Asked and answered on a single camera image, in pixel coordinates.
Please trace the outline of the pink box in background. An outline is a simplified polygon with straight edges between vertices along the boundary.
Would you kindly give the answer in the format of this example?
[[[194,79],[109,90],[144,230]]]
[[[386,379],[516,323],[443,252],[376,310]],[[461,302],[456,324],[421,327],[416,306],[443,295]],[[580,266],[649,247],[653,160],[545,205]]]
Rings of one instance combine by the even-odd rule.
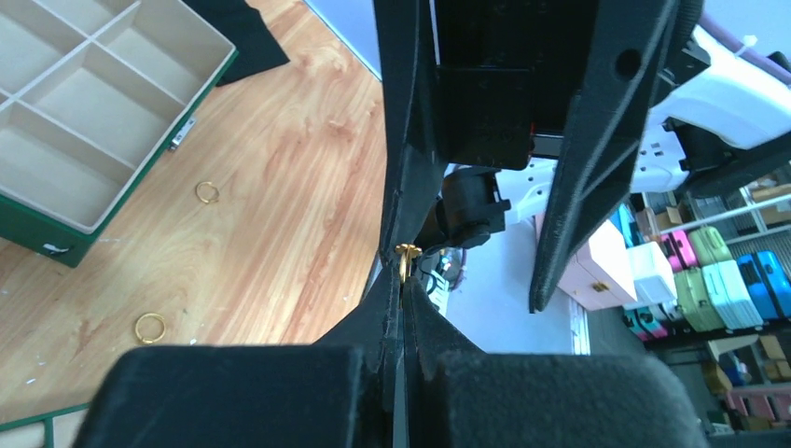
[[[625,240],[609,219],[570,258],[557,288],[587,311],[637,302]]]

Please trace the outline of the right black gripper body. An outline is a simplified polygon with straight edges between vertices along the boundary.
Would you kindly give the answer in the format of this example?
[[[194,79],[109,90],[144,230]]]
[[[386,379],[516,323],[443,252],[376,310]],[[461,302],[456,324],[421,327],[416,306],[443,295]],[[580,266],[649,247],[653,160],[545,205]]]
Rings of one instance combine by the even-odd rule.
[[[596,1],[438,1],[437,84],[451,161],[556,159],[582,90]]]

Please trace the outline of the green jewelry tray insert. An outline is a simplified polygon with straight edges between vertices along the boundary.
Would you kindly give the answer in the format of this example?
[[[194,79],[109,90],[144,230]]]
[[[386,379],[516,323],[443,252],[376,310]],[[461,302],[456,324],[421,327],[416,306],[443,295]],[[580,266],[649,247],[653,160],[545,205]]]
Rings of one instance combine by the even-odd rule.
[[[88,412],[84,403],[1,425],[1,448],[68,448]]]

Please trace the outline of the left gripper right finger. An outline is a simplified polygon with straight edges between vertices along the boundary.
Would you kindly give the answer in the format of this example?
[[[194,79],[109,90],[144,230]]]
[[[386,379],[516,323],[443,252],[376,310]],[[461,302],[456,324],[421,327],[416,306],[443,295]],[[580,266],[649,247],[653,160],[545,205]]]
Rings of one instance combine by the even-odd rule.
[[[654,357],[488,354],[402,287],[412,447],[704,447],[680,380]]]

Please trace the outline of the black cloth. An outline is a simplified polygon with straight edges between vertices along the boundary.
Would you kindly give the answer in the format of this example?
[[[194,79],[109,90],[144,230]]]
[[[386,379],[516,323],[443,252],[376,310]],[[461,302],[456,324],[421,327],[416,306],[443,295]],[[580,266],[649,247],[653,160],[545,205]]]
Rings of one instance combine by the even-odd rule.
[[[244,0],[187,0],[186,4],[230,40],[238,55],[217,85],[225,86],[290,62],[260,11]]]

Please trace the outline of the colourful suitcases in background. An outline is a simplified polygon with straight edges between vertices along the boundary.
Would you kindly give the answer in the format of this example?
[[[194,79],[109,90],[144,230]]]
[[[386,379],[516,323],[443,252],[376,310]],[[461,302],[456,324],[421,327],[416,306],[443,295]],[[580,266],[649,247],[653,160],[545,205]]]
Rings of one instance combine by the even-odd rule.
[[[790,279],[776,254],[732,254],[718,229],[645,235],[654,222],[622,206],[611,218],[624,238],[636,300],[621,321],[640,341],[711,340],[790,323]]]

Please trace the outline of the green jewelry box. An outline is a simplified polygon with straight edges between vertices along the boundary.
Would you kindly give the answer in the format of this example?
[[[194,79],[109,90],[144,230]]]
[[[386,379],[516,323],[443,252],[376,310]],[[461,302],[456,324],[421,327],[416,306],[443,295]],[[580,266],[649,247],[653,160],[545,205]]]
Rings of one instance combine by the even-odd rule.
[[[2,237],[76,267],[236,55],[181,1],[4,1]]]

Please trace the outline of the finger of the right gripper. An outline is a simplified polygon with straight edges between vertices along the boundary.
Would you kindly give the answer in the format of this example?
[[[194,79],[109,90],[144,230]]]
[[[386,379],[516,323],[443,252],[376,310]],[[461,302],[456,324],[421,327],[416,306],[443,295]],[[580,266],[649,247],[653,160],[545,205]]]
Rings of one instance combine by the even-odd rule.
[[[630,194],[659,74],[686,45],[701,1],[602,1],[572,97],[529,293],[546,309],[571,257]]]
[[[428,1],[373,3],[382,73],[386,169],[378,256],[417,238],[448,157],[437,141],[435,39]]]

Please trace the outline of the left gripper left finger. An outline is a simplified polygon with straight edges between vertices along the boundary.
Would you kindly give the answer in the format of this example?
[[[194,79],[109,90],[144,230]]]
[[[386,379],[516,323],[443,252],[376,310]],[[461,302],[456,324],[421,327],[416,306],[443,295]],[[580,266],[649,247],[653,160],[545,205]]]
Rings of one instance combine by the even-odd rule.
[[[105,376],[78,447],[389,447],[395,377],[385,339],[399,275],[311,344],[157,345]]]

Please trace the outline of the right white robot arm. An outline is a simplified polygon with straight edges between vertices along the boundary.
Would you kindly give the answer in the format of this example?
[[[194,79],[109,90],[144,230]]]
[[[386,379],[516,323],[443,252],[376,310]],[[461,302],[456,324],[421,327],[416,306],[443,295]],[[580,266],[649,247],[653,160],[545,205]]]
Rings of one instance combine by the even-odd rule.
[[[386,129],[377,256],[485,243],[514,201],[494,176],[556,170],[529,306],[637,190],[652,131],[674,134],[705,197],[790,155],[790,74],[721,29],[701,1],[378,1]]]

